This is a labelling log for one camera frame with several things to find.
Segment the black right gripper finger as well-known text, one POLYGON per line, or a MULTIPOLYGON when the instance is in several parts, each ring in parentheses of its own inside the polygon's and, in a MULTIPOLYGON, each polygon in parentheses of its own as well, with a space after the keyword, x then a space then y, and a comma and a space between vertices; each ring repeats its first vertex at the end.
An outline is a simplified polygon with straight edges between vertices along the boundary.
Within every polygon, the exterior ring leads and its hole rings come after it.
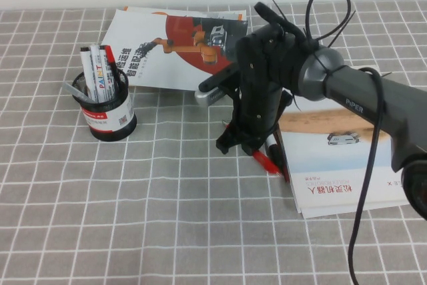
POLYGON ((242 138, 242 150, 248 155, 252 156, 254 152, 258 151, 266 142, 266 135, 245 135, 242 138))
POLYGON ((241 144, 241 139, 234 129, 226 127, 224 132, 216 139, 216 148, 226 155, 229 150, 241 144))

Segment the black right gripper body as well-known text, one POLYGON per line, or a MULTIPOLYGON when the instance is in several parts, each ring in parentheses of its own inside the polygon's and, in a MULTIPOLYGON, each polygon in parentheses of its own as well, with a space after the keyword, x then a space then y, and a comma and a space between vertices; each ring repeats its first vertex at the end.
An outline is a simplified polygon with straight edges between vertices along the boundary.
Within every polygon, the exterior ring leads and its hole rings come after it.
POLYGON ((267 135, 277 123, 282 89, 293 89, 303 65, 296 37, 264 26, 236 42, 241 101, 235 118, 246 138, 267 135))

